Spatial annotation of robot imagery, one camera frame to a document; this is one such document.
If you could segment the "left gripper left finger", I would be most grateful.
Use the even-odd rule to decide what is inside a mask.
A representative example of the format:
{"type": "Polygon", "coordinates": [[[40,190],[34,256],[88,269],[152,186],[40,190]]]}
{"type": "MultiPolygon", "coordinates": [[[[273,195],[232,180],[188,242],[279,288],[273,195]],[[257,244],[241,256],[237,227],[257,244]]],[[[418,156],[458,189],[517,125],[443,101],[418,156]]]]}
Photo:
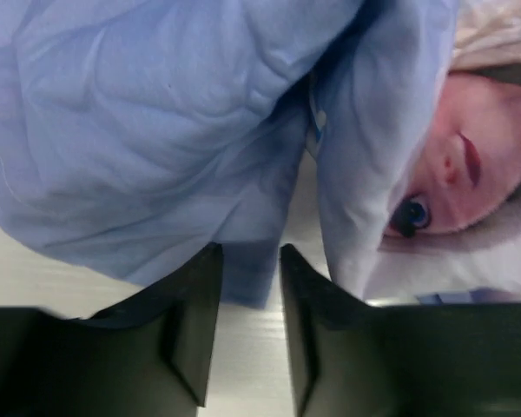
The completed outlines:
{"type": "Polygon", "coordinates": [[[207,399],[222,248],[88,319],[0,308],[0,416],[194,416],[207,399]]]}

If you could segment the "blue princess print cloth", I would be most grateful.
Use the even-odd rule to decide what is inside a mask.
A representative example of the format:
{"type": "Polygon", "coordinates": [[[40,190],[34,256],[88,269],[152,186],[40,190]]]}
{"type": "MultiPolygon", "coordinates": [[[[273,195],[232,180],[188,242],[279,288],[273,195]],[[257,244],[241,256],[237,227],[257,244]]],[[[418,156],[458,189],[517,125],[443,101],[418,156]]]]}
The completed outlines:
{"type": "Polygon", "coordinates": [[[0,228],[141,285],[210,242],[266,303],[300,159],[330,274],[521,184],[521,1],[0,1],[0,228]]]}

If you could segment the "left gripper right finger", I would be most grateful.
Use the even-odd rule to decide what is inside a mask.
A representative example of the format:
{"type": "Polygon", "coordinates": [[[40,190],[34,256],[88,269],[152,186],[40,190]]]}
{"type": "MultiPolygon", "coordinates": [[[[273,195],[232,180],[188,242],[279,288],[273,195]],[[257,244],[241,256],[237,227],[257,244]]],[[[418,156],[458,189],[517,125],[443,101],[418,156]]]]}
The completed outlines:
{"type": "Polygon", "coordinates": [[[280,282],[299,416],[521,416],[521,303],[372,307],[292,245],[280,282]]]}

